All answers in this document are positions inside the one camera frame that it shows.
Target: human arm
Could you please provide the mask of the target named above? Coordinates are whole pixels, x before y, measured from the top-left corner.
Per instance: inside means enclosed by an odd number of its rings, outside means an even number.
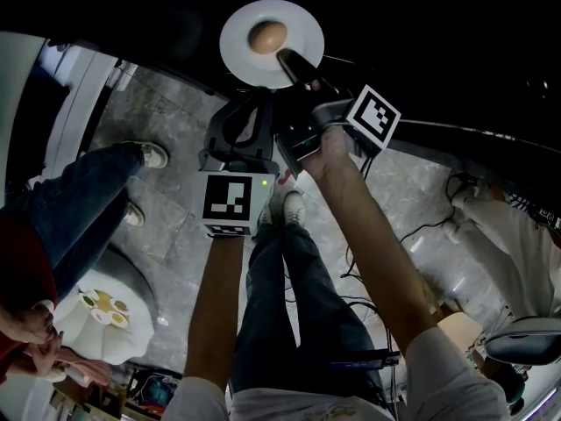
[[[13,357],[7,374],[9,375],[33,375],[44,377],[53,369],[56,355],[62,345],[62,335],[56,334],[44,345],[30,344],[27,347],[29,353],[19,353]]]
[[[510,419],[502,388],[475,370],[441,329],[416,337],[405,360],[411,419]]]
[[[10,312],[0,304],[0,332],[14,341],[44,344],[54,338],[53,315],[42,303]]]
[[[485,366],[485,360],[483,359],[483,357],[481,357],[481,354],[477,349],[473,349],[472,358],[473,361],[475,362],[475,366],[477,367],[477,369],[481,371]]]
[[[238,333],[238,295],[244,239],[214,239],[188,332],[184,376],[216,384],[230,377]]]
[[[404,353],[436,322],[413,262],[352,162],[340,127],[322,136],[319,152],[302,161],[343,232],[385,325]]]

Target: red shirt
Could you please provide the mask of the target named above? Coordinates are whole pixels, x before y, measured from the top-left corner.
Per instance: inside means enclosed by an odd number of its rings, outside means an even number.
[[[44,299],[57,304],[53,272],[39,236],[27,222],[5,212],[0,212],[0,273],[0,303],[7,311],[28,310]],[[0,332],[0,383],[12,357],[26,347]]]

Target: gray marble floor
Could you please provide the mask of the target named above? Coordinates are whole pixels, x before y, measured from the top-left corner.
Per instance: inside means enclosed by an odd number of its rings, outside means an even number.
[[[144,169],[129,182],[131,199],[146,214],[146,224],[142,228],[122,224],[112,242],[146,276],[159,306],[156,333],[146,356],[138,361],[176,371],[182,371],[184,366],[188,324],[209,251],[209,239],[191,211],[191,176],[198,169],[197,154],[209,119],[224,104],[199,89],[138,68],[126,90],[112,94],[92,142],[92,149],[96,149],[125,139],[151,140],[170,152],[167,168]],[[373,162],[366,181],[400,238],[451,212],[444,195],[450,172],[435,163],[386,150]],[[282,195],[291,189],[303,194],[306,227],[330,270],[337,292],[366,296],[358,281],[339,278],[348,268],[346,242],[308,175],[301,174],[297,181],[290,178],[278,186],[273,206],[278,206]],[[404,246],[438,297],[457,298],[465,312],[487,328],[495,323],[503,305],[497,290],[462,247],[454,246],[440,228],[425,228],[406,239]],[[245,272],[252,248],[252,242],[247,240]],[[245,307],[243,282],[239,292],[240,323]],[[287,291],[287,299],[292,298],[292,292]],[[299,338],[295,304],[287,303],[287,310]],[[361,306],[357,313],[365,321],[374,344],[385,347],[380,319]],[[388,371],[382,372],[382,379],[389,382]],[[397,382],[404,382],[403,367],[397,370]]]

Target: forearm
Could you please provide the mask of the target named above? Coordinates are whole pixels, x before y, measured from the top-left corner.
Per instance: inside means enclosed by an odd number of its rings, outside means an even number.
[[[349,158],[317,183],[351,247],[366,290],[400,349],[435,324],[413,262]]]
[[[18,325],[18,320],[0,304],[0,332],[9,339],[17,340],[15,332]]]
[[[238,334],[238,294],[244,239],[215,239],[188,332],[185,376],[226,389]]]
[[[24,353],[16,355],[13,358],[10,367],[8,368],[7,374],[32,376],[38,375],[37,368],[33,364],[33,359]]]

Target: blue jeans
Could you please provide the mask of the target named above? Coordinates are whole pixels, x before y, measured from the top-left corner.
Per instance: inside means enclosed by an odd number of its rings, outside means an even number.
[[[126,182],[143,164],[137,144],[96,150],[1,209],[29,223],[41,239],[59,301],[109,244],[126,213]]]
[[[299,225],[288,225],[281,232],[262,225],[256,242],[247,273],[247,306],[236,344],[232,391],[270,388],[361,396],[381,389],[377,371],[327,366],[332,353],[374,347],[365,326],[335,291],[308,232]],[[283,256],[298,306],[298,348],[285,305]]]

